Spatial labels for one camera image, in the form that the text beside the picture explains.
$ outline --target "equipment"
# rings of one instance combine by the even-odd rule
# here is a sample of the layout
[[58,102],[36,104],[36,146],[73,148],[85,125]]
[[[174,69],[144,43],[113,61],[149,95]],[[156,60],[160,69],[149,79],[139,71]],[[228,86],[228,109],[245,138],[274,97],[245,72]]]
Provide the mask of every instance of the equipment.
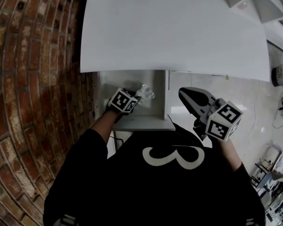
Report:
[[243,112],[232,102],[216,99],[204,89],[183,87],[178,95],[187,110],[196,117],[193,129],[201,140],[210,135],[226,141],[243,116]]

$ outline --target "brick wall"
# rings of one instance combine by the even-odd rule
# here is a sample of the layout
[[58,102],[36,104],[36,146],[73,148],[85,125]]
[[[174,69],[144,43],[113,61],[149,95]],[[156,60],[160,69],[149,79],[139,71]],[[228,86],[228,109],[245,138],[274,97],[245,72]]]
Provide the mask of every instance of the brick wall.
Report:
[[42,225],[46,195],[92,116],[79,73],[85,0],[0,0],[0,225]]

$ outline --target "white floor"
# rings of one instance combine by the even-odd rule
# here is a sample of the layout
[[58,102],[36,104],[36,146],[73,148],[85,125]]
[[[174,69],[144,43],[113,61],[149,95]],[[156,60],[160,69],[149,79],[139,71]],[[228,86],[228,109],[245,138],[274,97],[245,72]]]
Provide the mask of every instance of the white floor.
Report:
[[[206,89],[216,98],[232,101],[244,112],[242,121],[231,139],[248,172],[254,167],[260,156],[266,150],[270,140],[283,148],[283,125],[281,112],[278,109],[282,87],[273,87],[271,83],[212,76],[192,73],[170,73],[170,91],[168,104],[170,117],[174,123],[193,132],[195,117],[190,115],[178,97],[181,87],[198,87]],[[210,140],[203,142],[210,146]]]

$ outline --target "black shirt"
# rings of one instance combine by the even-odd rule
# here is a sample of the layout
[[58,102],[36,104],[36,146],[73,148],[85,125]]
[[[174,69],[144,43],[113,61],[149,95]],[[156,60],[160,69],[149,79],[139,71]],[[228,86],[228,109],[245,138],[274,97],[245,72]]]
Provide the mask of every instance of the black shirt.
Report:
[[135,132],[107,160],[87,130],[70,149],[45,200],[43,221],[65,214],[82,225],[265,225],[264,208],[243,165],[232,171],[190,132]]

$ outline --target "number 3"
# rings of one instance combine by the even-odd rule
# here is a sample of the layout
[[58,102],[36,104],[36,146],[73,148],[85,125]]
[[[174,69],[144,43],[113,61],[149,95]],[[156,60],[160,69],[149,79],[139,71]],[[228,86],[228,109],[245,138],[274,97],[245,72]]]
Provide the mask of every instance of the number 3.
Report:
[[181,155],[178,153],[177,150],[175,150],[169,156],[166,156],[164,158],[153,158],[153,157],[150,156],[150,151],[153,148],[152,147],[146,147],[142,151],[142,156],[143,156],[144,160],[149,165],[154,166],[154,167],[159,167],[159,166],[166,165],[169,162],[171,162],[174,159],[176,159],[177,162],[179,163],[179,165],[181,165],[184,169],[192,170],[192,169],[195,169],[195,168],[199,167],[202,164],[202,162],[204,160],[204,151],[200,147],[194,147],[194,146],[189,146],[189,147],[193,147],[198,152],[197,160],[192,161],[192,162],[189,162],[189,161],[186,161],[185,159],[183,159],[181,157]]

